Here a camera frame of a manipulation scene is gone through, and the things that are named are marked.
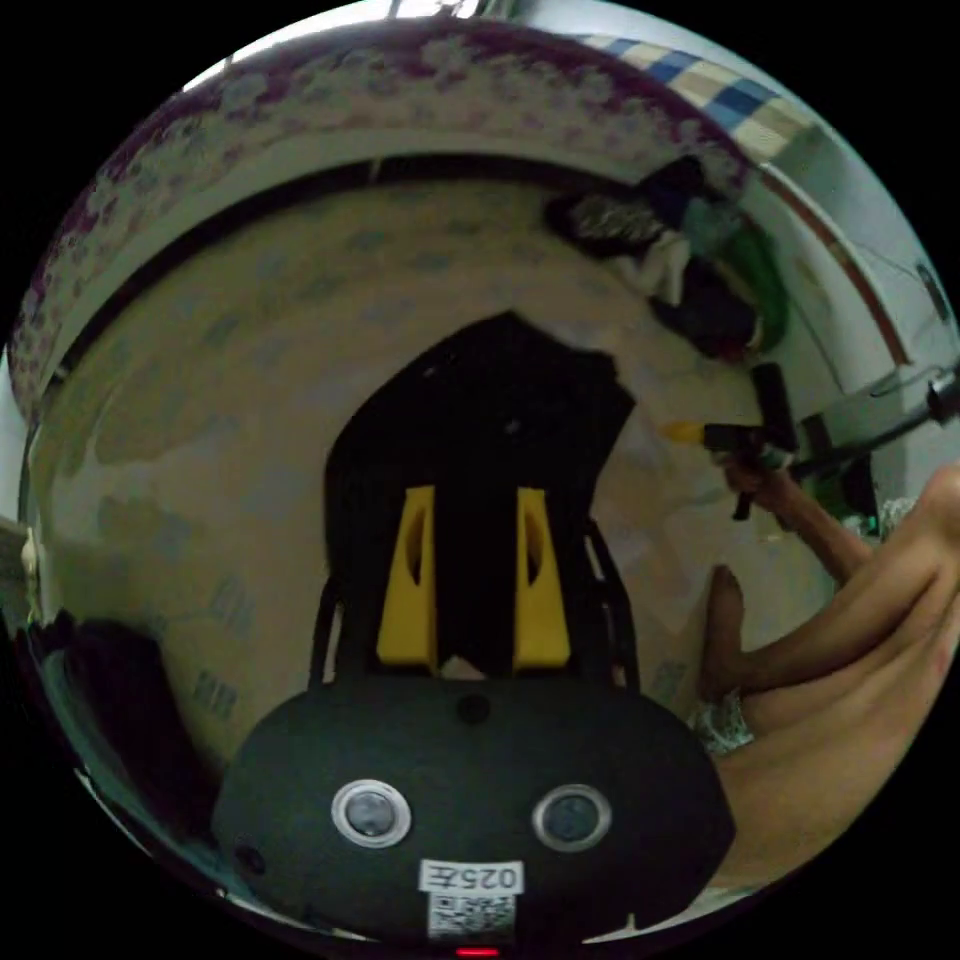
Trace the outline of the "person's right hand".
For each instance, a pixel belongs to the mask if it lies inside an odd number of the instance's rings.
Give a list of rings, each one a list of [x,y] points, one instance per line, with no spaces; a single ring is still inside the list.
[[[791,522],[801,488],[788,471],[753,468],[730,458],[722,461],[721,469],[736,497],[745,498],[779,522]]]

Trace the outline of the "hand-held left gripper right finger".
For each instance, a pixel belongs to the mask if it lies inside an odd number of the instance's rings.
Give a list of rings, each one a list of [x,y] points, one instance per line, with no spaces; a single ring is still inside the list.
[[[569,633],[543,490],[517,491],[515,567],[513,667],[562,669]]]

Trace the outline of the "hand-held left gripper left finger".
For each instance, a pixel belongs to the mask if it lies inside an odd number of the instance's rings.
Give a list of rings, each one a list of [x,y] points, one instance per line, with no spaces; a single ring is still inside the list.
[[[386,667],[436,667],[434,489],[406,491],[389,567],[377,657]]]

